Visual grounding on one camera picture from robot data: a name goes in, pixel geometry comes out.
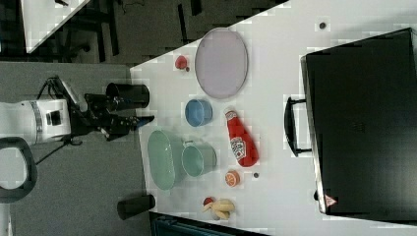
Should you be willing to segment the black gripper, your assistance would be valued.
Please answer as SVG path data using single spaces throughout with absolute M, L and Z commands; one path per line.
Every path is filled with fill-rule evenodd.
M 84 101 L 76 103 L 69 98 L 71 137 L 79 137 L 93 131 L 101 132 L 108 141 L 128 135 L 150 123 L 154 116 L 112 117 L 109 110 L 113 99 L 104 94 L 86 93 Z

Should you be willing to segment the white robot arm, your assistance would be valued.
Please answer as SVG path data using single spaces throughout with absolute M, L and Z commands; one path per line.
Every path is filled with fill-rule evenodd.
M 71 98 L 1 103 L 1 137 L 19 137 L 30 146 L 70 140 L 93 131 L 108 141 L 150 123 L 153 116 L 120 116 L 114 111 L 131 105 L 123 97 L 87 93 L 77 104 Z

